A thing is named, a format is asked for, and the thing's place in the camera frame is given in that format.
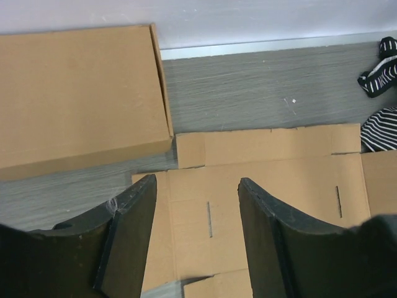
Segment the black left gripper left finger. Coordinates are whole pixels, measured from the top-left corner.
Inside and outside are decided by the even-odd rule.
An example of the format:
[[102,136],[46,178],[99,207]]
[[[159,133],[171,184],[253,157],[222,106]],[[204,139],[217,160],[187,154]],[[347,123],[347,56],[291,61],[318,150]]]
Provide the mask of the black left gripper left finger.
[[2,297],[139,297],[157,199],[149,174],[50,230],[1,226]]

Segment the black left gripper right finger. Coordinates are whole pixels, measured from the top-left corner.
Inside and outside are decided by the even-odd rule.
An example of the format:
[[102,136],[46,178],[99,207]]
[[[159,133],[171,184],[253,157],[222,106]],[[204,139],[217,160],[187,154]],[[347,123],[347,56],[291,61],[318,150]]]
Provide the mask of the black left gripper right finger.
[[396,216],[343,228],[275,198],[249,178],[238,186],[254,297],[395,297]]

